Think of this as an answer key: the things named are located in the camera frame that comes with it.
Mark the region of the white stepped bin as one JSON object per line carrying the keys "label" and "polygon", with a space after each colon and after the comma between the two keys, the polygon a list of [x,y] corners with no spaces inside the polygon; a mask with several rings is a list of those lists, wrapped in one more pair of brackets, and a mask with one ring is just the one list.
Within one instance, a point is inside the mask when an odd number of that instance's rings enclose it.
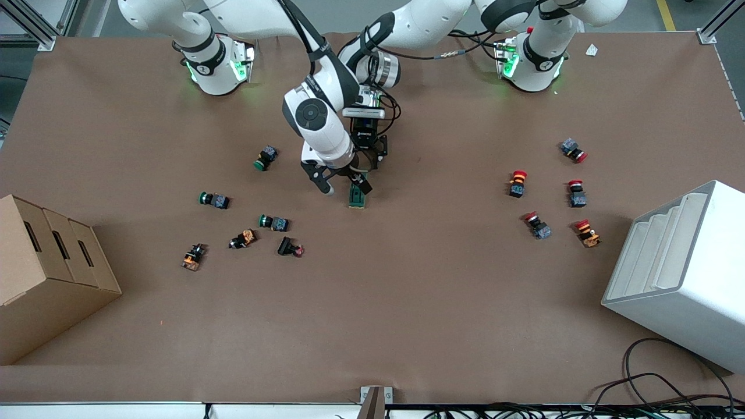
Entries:
{"label": "white stepped bin", "polygon": [[712,180],[634,219],[601,303],[745,375],[745,193]]}

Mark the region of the metal table edge bracket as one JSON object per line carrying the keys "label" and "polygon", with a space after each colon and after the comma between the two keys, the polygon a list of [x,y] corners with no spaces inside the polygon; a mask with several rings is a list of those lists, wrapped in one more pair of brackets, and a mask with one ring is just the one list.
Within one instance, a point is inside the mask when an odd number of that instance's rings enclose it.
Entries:
{"label": "metal table edge bracket", "polygon": [[394,388],[370,385],[360,388],[361,408],[356,419],[391,419],[388,404],[394,402]]}

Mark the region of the red button orange block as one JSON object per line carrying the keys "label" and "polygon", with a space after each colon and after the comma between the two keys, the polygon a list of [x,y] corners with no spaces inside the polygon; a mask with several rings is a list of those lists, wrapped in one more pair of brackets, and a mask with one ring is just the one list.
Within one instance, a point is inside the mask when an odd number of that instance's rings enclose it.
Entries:
{"label": "red button orange block", "polygon": [[591,228],[588,219],[575,223],[574,228],[577,232],[578,239],[580,239],[584,247],[591,248],[601,243],[599,235],[593,230],[593,228]]}

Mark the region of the white table edge rail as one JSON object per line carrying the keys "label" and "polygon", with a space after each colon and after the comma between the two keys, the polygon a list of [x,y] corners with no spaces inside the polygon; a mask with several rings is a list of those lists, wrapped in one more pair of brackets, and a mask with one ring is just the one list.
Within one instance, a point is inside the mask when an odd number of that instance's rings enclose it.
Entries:
{"label": "white table edge rail", "polygon": [[[0,419],[364,419],[353,403],[0,403]],[[696,410],[603,404],[389,404],[381,419],[745,419],[723,406]]]}

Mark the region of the stepped cardboard box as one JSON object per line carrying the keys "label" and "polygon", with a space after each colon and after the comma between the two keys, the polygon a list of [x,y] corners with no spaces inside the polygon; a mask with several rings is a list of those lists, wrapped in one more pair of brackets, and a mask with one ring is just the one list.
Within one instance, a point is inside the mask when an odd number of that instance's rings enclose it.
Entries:
{"label": "stepped cardboard box", "polygon": [[91,226],[13,194],[0,198],[0,366],[121,295]]}

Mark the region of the orange black contact block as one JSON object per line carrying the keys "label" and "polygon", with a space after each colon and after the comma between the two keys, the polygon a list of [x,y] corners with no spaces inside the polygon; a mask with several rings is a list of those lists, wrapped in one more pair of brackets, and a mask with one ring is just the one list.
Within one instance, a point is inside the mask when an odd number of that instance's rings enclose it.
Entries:
{"label": "orange black contact block", "polygon": [[181,267],[192,272],[200,269],[203,257],[207,254],[208,247],[205,244],[192,244],[190,250],[184,255]]}

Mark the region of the aluminium frame post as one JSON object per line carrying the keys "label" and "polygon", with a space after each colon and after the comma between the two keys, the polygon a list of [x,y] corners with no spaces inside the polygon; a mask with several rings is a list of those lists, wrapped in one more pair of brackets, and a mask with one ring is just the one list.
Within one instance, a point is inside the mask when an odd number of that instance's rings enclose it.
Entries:
{"label": "aluminium frame post", "polygon": [[26,0],[0,0],[0,10],[39,45],[38,51],[54,49],[58,31]]}
{"label": "aluminium frame post", "polygon": [[716,44],[716,32],[743,8],[745,0],[726,0],[703,27],[697,28],[696,35],[700,45]]}

